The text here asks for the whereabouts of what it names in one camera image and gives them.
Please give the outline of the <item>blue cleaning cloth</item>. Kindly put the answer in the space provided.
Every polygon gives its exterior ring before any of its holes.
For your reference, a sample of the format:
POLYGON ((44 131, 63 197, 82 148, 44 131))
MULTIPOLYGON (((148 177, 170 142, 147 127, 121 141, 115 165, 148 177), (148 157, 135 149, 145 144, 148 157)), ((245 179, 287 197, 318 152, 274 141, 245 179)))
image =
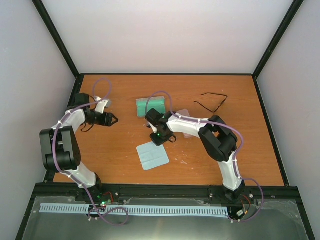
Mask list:
POLYGON ((156 146, 148 142, 136 147, 142 169, 148 171, 170 162, 168 154, 163 145, 156 146))

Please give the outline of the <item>pink glasses case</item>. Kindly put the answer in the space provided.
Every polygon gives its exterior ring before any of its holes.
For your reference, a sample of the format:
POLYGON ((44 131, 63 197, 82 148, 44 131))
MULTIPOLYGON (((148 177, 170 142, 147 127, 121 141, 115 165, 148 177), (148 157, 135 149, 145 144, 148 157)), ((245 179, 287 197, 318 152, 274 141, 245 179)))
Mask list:
MULTIPOLYGON (((186 116, 186 117, 190 116, 189 111, 187 109, 178 110, 176 113, 180 114, 180 115, 183 115, 183 116, 186 116)), ((185 139, 189 139, 189 138, 193 137, 192 135, 187 134, 187 133, 184 133, 183 136, 184 136, 185 139)))

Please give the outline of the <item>grey glasses case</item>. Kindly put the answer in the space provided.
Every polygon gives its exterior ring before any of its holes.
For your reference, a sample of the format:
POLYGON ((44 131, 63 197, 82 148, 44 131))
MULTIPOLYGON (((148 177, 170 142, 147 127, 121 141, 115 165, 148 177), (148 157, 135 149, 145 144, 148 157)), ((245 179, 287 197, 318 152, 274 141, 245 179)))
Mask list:
POLYGON ((159 113, 164 114, 166 112, 165 98, 163 96, 151 97, 148 104, 148 98, 138 98, 136 99, 137 117, 144 118, 146 112, 151 109, 157 110, 159 113))

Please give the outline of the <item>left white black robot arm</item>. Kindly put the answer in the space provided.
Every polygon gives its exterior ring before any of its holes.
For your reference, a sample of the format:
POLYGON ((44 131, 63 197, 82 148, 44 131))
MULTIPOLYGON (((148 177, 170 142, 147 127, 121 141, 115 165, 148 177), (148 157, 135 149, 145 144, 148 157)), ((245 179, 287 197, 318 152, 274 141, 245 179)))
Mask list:
POLYGON ((68 177, 81 189, 86 188, 86 195, 95 202, 103 198, 104 188, 99 176, 82 162, 76 132, 81 126, 116 124, 119 119, 105 111, 110 105, 111 100, 106 97, 78 93, 62 119, 39 134, 45 169, 68 177))

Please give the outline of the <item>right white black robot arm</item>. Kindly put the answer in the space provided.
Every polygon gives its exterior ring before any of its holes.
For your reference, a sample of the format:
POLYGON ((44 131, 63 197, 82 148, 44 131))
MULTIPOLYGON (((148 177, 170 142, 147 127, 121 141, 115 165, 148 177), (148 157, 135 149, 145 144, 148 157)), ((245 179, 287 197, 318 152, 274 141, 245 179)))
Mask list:
POLYGON ((152 108, 145 119, 153 130, 150 138, 158 147, 166 142, 176 142, 175 133, 199 138, 208 156, 218 163, 225 199, 230 202, 239 199, 245 181, 239 173, 236 157, 238 138, 219 116, 193 118, 175 112, 160 113, 152 108))

